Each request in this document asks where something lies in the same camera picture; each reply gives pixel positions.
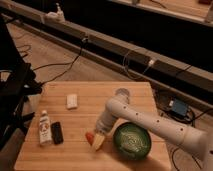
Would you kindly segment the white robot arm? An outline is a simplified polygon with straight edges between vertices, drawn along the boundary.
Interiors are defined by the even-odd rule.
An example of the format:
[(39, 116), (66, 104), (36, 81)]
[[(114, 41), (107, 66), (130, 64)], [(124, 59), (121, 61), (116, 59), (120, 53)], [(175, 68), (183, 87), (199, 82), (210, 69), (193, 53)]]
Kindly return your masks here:
[(129, 98), (125, 95), (116, 95), (106, 101), (104, 111), (96, 122), (95, 131), (103, 135), (108, 134), (119, 118), (151, 131), (202, 160), (202, 171), (213, 171), (213, 133), (158, 115), (139, 112), (130, 106)]

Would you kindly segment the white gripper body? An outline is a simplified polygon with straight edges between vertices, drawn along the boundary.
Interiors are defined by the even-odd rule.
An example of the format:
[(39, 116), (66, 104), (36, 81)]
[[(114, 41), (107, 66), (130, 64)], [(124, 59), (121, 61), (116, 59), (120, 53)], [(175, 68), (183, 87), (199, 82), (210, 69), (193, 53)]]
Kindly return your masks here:
[(112, 130), (115, 123), (116, 118), (112, 115), (101, 115), (96, 122), (95, 131), (106, 135)]

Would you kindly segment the pale translucent gripper finger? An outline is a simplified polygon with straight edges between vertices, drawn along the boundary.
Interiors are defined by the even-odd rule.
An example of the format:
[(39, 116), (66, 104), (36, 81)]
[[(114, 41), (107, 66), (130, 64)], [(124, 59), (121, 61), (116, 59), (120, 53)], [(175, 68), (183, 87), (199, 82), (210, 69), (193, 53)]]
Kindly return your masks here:
[(92, 149), (97, 151), (101, 148), (102, 144), (105, 141), (106, 136), (101, 133), (95, 133), (93, 135)]

